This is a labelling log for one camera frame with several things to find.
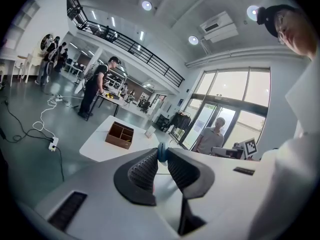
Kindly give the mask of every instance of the ceiling light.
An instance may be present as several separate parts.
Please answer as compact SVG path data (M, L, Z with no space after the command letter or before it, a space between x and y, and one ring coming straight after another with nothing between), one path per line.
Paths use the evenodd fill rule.
M143 31L141 31L141 33L140 33L140 40L142 41L142 39L144 38L144 33L145 32L143 32Z
M70 45L72 45L74 48L78 49L78 47L76 47L72 42L70 43Z
M143 1L142 8L146 11L150 11L152 9L152 4L149 1Z
M256 5L250 5L248 7L248 9L246 9L246 14L248 15L248 17L255 22L257 21L257 10L258 9L259 9L259 7Z
M197 45L198 44L198 38L194 35L190 36L189 37L189 43L192 44L192 45Z
M92 12L92 15L93 15L94 19L96 20L97 17L96 17L96 15L95 15L95 12L94 12L93 10L92 10L91 12Z

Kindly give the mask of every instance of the black t-shirt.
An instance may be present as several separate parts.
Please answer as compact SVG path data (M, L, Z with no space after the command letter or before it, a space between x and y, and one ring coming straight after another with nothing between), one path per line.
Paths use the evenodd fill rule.
M98 87L98 75L99 73L103 73L104 75L108 72L109 68L107 65L102 64L99 65L93 73L93 76L88 80L87 84Z
M54 43L54 42L52 42L52 43L50 44L50 46L46 49L47 54L46 54L46 56L44 57L44 61L47 62L47 61L49 60L49 54L50 54L54 49L56 49L56 46L57 46L57 44ZM56 53L52 56L52 58L51 58L51 61L52 61L52 62L55 61L55 58L56 58L57 54L60 53L61 50L62 50L62 45L59 46L58 52L56 52Z

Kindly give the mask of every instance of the extension cord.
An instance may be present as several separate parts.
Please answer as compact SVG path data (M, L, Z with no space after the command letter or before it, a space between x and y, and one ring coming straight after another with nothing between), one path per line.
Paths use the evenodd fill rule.
M49 150L50 151L56 151L56 146L58 144L58 138L57 137L52 137L53 138L53 142L50 142L50 145L49 145Z

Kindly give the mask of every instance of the railing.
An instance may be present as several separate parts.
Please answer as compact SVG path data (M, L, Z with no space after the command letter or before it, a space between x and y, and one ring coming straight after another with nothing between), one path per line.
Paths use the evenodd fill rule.
M160 59L150 50L140 45L130 37L115 31L109 26L100 25L96 22L88 20L85 12L79 3L79 0L68 0L68 17L75 23L79 30L88 32L100 37L134 55L155 71L163 75L175 86L179 87L185 79L176 72L172 67Z

